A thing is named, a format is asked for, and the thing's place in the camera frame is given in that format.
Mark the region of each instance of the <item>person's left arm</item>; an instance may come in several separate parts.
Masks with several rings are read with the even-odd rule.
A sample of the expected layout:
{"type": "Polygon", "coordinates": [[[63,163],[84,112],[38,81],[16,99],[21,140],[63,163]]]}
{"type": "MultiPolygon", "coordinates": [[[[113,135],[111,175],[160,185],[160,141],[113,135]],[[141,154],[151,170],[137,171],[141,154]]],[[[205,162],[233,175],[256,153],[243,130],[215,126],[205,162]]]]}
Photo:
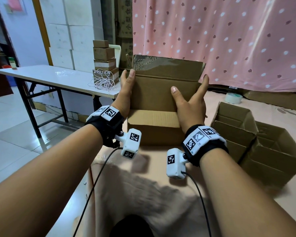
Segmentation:
{"type": "MultiPolygon", "coordinates": [[[[135,71],[121,76],[112,106],[123,117],[130,108],[135,71]]],[[[103,145],[88,124],[0,183],[0,236],[45,236],[54,225],[103,145]]]]}

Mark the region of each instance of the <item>finger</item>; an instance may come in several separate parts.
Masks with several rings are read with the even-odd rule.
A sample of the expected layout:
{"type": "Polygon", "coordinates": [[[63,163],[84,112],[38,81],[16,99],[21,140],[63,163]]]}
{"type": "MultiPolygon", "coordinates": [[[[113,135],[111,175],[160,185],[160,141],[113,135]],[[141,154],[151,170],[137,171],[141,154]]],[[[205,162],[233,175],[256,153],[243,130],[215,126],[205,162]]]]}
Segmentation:
{"type": "Polygon", "coordinates": [[[208,83],[209,83],[209,77],[208,77],[207,74],[205,74],[201,86],[198,88],[197,92],[194,94],[194,96],[197,99],[203,99],[204,98],[204,95],[205,95],[205,93],[207,91],[207,88],[208,88],[208,83]]]}
{"type": "Polygon", "coordinates": [[[184,99],[183,95],[181,92],[178,90],[176,87],[171,87],[171,93],[173,96],[173,99],[176,103],[176,106],[178,106],[181,103],[184,103],[186,100],[184,99]]]}
{"type": "Polygon", "coordinates": [[[130,94],[135,83],[135,70],[131,69],[127,78],[126,78],[126,70],[124,70],[121,75],[121,81],[122,81],[121,92],[130,94]]]}

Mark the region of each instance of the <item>bottle with green cap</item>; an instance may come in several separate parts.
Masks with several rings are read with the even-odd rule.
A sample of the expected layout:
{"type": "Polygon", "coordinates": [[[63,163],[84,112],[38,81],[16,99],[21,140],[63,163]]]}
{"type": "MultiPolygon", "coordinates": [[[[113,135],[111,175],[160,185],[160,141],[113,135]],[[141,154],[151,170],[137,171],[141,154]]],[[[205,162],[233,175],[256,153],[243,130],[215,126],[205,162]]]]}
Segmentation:
{"type": "Polygon", "coordinates": [[[9,63],[10,63],[10,66],[12,67],[13,70],[17,69],[16,63],[15,63],[15,60],[13,57],[9,57],[9,63]]]}

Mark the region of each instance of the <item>table leg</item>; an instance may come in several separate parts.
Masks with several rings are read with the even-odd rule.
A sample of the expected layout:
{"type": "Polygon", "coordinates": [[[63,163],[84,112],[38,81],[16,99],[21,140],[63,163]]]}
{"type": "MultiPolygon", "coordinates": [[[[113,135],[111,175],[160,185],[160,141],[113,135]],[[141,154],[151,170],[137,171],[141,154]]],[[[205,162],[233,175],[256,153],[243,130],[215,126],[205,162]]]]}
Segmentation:
{"type": "Polygon", "coordinates": [[[30,117],[30,120],[31,120],[32,126],[34,128],[34,131],[36,133],[36,136],[37,136],[37,138],[41,138],[42,137],[41,132],[39,131],[39,127],[37,125],[37,122],[36,122],[35,116],[33,114],[31,105],[29,103],[29,100],[27,98],[27,95],[26,95],[24,87],[23,87],[23,80],[20,79],[20,78],[15,78],[15,82],[16,82],[16,85],[17,85],[17,87],[19,89],[19,92],[20,92],[21,98],[23,100],[23,103],[25,105],[25,109],[26,109],[26,111],[27,111],[27,113],[28,113],[28,115],[30,117]]]}
{"type": "Polygon", "coordinates": [[[64,99],[62,98],[62,91],[61,91],[61,89],[57,89],[57,94],[58,94],[60,106],[62,108],[62,113],[64,115],[64,120],[65,120],[65,122],[68,123],[69,121],[68,121],[68,117],[67,117],[67,112],[66,112],[66,108],[65,108],[64,99]]]}
{"type": "Polygon", "coordinates": [[[93,98],[93,108],[94,108],[94,111],[98,110],[102,106],[99,98],[100,98],[99,96],[94,96],[94,98],[93,98]]]}

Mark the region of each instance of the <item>tile floor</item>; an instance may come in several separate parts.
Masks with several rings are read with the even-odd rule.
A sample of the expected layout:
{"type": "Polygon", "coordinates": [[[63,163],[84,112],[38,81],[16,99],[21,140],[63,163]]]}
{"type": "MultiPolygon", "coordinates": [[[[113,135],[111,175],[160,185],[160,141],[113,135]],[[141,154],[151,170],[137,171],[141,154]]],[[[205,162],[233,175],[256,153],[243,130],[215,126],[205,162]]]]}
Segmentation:
{"type": "MultiPolygon", "coordinates": [[[[42,138],[38,139],[18,89],[12,87],[12,90],[14,94],[0,97],[0,182],[74,131],[56,123],[49,123],[40,128],[42,138]]],[[[56,116],[39,110],[33,112],[38,124],[56,116]]],[[[85,181],[86,176],[47,236],[72,235],[72,223],[82,213],[86,203],[85,181]]]]}

